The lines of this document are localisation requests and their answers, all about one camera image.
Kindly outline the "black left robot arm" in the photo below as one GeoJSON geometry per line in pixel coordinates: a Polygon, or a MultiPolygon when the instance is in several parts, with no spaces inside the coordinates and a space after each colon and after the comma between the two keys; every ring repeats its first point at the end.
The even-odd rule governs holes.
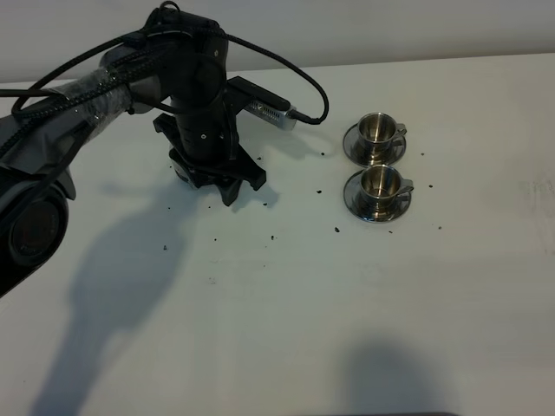
{"type": "Polygon", "coordinates": [[[232,35],[209,18],[165,1],[134,32],[87,52],[94,72],[51,88],[44,77],[15,93],[1,119],[1,291],[7,293],[60,246],[75,186],[69,167],[82,147],[122,114],[158,110],[177,175],[215,185],[231,204],[243,183],[260,188],[265,171],[239,143],[248,111],[283,130],[301,120],[284,98],[226,74],[232,35]]]}

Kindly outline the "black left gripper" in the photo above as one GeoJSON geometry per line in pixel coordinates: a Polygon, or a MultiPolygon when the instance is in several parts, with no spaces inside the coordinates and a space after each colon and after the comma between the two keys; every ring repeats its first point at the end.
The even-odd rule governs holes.
{"type": "Polygon", "coordinates": [[[265,170],[239,144],[237,115],[252,101],[278,110],[291,106],[285,98],[235,76],[198,112],[162,114],[153,121],[155,131],[166,136],[194,174],[197,188],[217,186],[225,206],[237,199],[242,183],[256,191],[266,181],[265,170]]]}

